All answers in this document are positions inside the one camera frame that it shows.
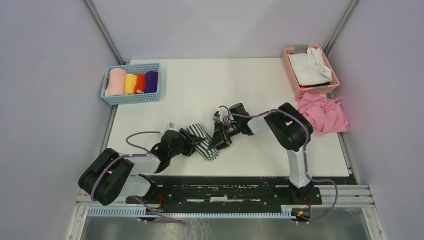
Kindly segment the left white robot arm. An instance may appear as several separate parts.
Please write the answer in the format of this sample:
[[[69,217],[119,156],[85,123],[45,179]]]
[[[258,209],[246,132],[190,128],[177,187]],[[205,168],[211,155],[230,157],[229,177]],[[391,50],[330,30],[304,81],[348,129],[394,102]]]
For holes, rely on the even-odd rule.
[[[106,148],[83,172],[77,184],[92,201],[103,206],[119,197],[131,196],[150,204],[156,200],[158,191],[144,174],[162,172],[176,156],[190,157],[205,140],[183,128],[168,129],[162,134],[160,142],[145,153],[120,154]]]

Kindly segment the purple towel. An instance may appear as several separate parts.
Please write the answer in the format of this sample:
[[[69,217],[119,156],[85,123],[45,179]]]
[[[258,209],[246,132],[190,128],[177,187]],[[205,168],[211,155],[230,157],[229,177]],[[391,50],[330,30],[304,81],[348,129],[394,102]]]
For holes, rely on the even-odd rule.
[[[145,73],[145,94],[156,93],[158,90],[159,73],[148,71]]]

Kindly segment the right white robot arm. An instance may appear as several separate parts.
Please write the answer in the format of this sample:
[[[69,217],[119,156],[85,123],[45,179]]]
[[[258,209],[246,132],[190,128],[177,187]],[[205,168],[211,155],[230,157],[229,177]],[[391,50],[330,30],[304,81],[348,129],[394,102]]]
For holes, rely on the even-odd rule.
[[[278,109],[258,115],[250,115],[242,103],[229,108],[223,118],[214,114],[214,132],[208,148],[221,150],[232,144],[231,138],[238,134],[252,136],[271,131],[279,144],[286,150],[289,163],[288,196],[295,204],[302,204],[309,198],[314,187],[308,178],[305,153],[311,140],[313,127],[290,103]]]

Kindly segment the green white striped towel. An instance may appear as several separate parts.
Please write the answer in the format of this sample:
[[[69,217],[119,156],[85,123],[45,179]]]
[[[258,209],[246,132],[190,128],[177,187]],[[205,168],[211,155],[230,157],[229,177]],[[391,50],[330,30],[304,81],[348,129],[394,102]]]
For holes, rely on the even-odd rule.
[[[219,156],[219,150],[217,150],[216,148],[209,149],[212,137],[202,123],[192,123],[186,127],[186,130],[190,134],[203,139],[200,143],[196,145],[195,150],[206,161],[213,161]]]

